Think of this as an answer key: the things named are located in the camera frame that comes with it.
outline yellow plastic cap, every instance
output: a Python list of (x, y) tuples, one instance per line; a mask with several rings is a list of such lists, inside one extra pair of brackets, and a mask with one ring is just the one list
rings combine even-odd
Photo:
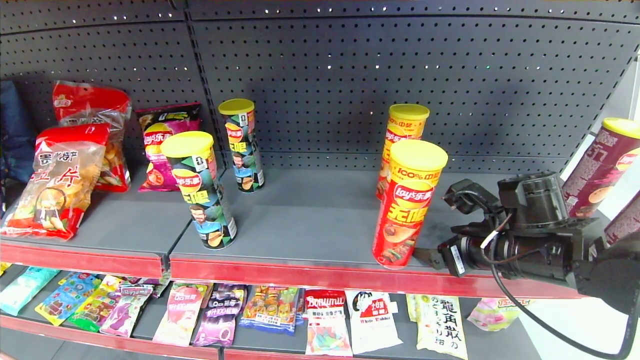
[(255, 109), (253, 101), (247, 99), (231, 99), (218, 106), (218, 111), (222, 115), (238, 115), (248, 113)]
[(640, 122), (619, 117), (607, 117), (602, 121), (602, 126), (616, 134), (640, 139)]
[(449, 155), (441, 147), (417, 139), (403, 139), (392, 144), (390, 157), (403, 167), (417, 171), (437, 171), (449, 161)]
[(394, 119), (424, 120), (429, 117), (429, 109), (418, 104), (395, 104), (389, 107), (389, 115)]
[(160, 144), (160, 151), (167, 158), (187, 158), (203, 154), (209, 154), (213, 146), (213, 136), (204, 131), (186, 131), (173, 136)]

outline black cable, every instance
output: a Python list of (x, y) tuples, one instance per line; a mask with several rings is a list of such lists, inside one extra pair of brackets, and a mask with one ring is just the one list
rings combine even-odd
[[(490, 246), (490, 255), (492, 258), (494, 258), (494, 254), (495, 254), (495, 243), (496, 241), (492, 241)], [(498, 275), (498, 270), (495, 267), (495, 265), (491, 264), (490, 266), (491, 266), (491, 273), (493, 274), (493, 278), (495, 279), (495, 282), (498, 284), (498, 287), (507, 296), (507, 298), (511, 300), (515, 304), (515, 306), (517, 306), (520, 310), (522, 310), (523, 313), (525, 313), (528, 317), (530, 317), (538, 325), (542, 326), (543, 329), (553, 334), (555, 337), (559, 338), (560, 340), (575, 347), (580, 351), (583, 351), (591, 356), (601, 357), (602, 359), (612, 359), (612, 360), (626, 359), (631, 353), (631, 348), (633, 346), (634, 338), (636, 337), (638, 316), (640, 316), (640, 284), (638, 284), (638, 290), (636, 290), (636, 298), (634, 299), (636, 306), (633, 308), (631, 314), (629, 314), (629, 318), (627, 319), (627, 328), (625, 329), (625, 335), (622, 339), (622, 344), (620, 345), (620, 351), (618, 351), (617, 354), (608, 354), (606, 352), (601, 352), (601, 351), (593, 350), (592, 348), (586, 347), (578, 343), (577, 341), (570, 339), (569, 337), (565, 336), (561, 332), (555, 330), (553, 327), (549, 326), (549, 324), (540, 320), (540, 318), (538, 318), (536, 315), (530, 312), (526, 307), (524, 307), (509, 292), (509, 290), (507, 290), (507, 288), (504, 286), (504, 283), (502, 283), (502, 279), (500, 279), (500, 276)]]

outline candy package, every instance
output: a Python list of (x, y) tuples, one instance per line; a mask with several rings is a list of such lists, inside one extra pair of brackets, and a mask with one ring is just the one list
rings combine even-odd
[(342, 290), (306, 290), (306, 355), (353, 356), (344, 316)]
[(238, 325), (293, 335), (297, 304), (298, 288), (253, 286)]
[(42, 131), (35, 172), (15, 211), (7, 214), (2, 235), (71, 239), (91, 204), (108, 135), (107, 124)]
[(236, 331), (236, 316), (246, 298), (246, 286), (216, 284), (202, 311), (200, 327), (193, 346), (231, 346)]
[(80, 329), (98, 332), (116, 306), (120, 298), (118, 287), (123, 282), (115, 276), (105, 275), (100, 286), (71, 315), (69, 322), (76, 324)]
[(169, 292), (166, 312), (160, 320), (153, 341), (186, 347), (198, 321), (200, 304), (207, 285), (174, 282)]
[(200, 103), (194, 102), (136, 111), (149, 160), (147, 180), (140, 186), (139, 191), (179, 191), (171, 165), (160, 151), (160, 145), (171, 135), (199, 130), (199, 110)]
[(59, 284), (56, 291), (36, 306), (36, 312), (54, 326), (59, 326), (75, 313), (100, 285), (100, 279), (86, 272), (74, 272)]
[(402, 343), (388, 293), (345, 291), (351, 316), (351, 348), (362, 354)]
[(20, 309), (59, 272), (60, 270), (56, 269), (29, 266), (0, 293), (0, 309), (10, 315), (18, 316)]
[[(531, 299), (517, 299), (523, 306), (533, 302)], [(520, 315), (520, 309), (509, 299), (482, 298), (467, 318), (484, 331), (506, 329)]]
[(131, 99), (121, 90), (86, 83), (57, 81), (53, 88), (53, 108), (61, 126), (101, 124), (109, 126), (109, 142), (101, 159), (96, 190), (126, 192), (131, 179), (122, 152)]
[(131, 336), (138, 314), (153, 290), (153, 285), (120, 285), (120, 299), (100, 326), (100, 332), (126, 338)]

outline red shelf edge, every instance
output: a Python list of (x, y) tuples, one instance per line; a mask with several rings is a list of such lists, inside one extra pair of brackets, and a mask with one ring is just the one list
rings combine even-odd
[(162, 261), (154, 257), (45, 249), (2, 242), (0, 259), (9, 263), (96, 274), (160, 278)]
[[(504, 294), (493, 277), (471, 274), (453, 277), (443, 273), (404, 270), (336, 268), (171, 258), (172, 278), (242, 284), (277, 284), (332, 289), (423, 293), (458, 297), (497, 297)], [(528, 279), (504, 281), (514, 296), (536, 299), (584, 297), (576, 290)]]

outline snack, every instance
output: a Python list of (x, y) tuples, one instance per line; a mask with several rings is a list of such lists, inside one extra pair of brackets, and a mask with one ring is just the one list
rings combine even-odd
[(112, 275), (105, 275), (100, 286), (80, 305), (78, 310), (69, 318), (69, 322), (80, 329), (97, 332), (107, 316), (116, 306), (120, 298), (119, 286), (124, 283)]
[(640, 231), (640, 192), (604, 228), (609, 245), (636, 231)]
[(162, 108), (136, 111), (142, 127), (145, 153), (149, 160), (147, 180), (138, 189), (141, 192), (176, 192), (178, 184), (171, 173), (171, 164), (160, 151), (160, 145), (171, 135), (200, 129), (200, 103), (169, 105)]
[(391, 179), (378, 215), (372, 250), (380, 265), (400, 269), (409, 262), (448, 159), (439, 146), (421, 140), (400, 140), (391, 145)]
[(238, 325), (293, 335), (297, 303), (298, 288), (253, 286)]
[(210, 134), (187, 131), (166, 139), (160, 149), (171, 163), (182, 197), (190, 204), (193, 226), (204, 247), (218, 250), (233, 242), (237, 229), (216, 178), (212, 146)]
[[(533, 300), (517, 299), (523, 306), (528, 306)], [(520, 309), (509, 299), (482, 298), (467, 318), (475, 326), (484, 331), (499, 331), (506, 329), (520, 315)]]
[(421, 139), (429, 109), (418, 104), (395, 104), (389, 107), (389, 120), (382, 150), (376, 196), (383, 200), (390, 178), (391, 145), (402, 139)]
[(58, 284), (58, 289), (36, 306), (36, 312), (54, 326), (75, 313), (100, 284), (100, 279), (86, 272), (74, 272)]
[(640, 154), (640, 122), (607, 117), (562, 193), (570, 217), (587, 218)]
[(226, 122), (238, 189), (243, 193), (256, 192), (264, 186), (260, 152), (253, 131), (254, 109), (253, 102), (247, 99), (231, 99), (218, 106)]
[(206, 285), (174, 282), (166, 312), (160, 320), (153, 341), (181, 347), (189, 346), (206, 291)]
[(145, 305), (153, 290), (153, 285), (120, 285), (120, 299), (104, 320), (100, 332), (126, 338), (131, 336), (140, 309)]
[(353, 356), (344, 317), (342, 290), (307, 290), (306, 355)]
[(91, 203), (108, 135), (107, 124), (42, 131), (35, 172), (16, 210), (7, 215), (2, 235), (71, 239)]
[(351, 315), (351, 348), (362, 354), (402, 343), (390, 311), (388, 293), (345, 291)]
[(18, 316), (20, 309), (59, 272), (60, 270), (56, 269), (29, 266), (0, 293), (0, 309), (10, 315)]
[(124, 161), (122, 140), (131, 116), (129, 96), (114, 88), (57, 81), (53, 88), (53, 107), (61, 126), (109, 125), (109, 142), (101, 161), (100, 177), (95, 189), (126, 192), (131, 179)]
[(193, 346), (231, 346), (236, 331), (236, 316), (240, 313), (245, 298), (245, 285), (216, 284), (202, 311), (202, 321)]

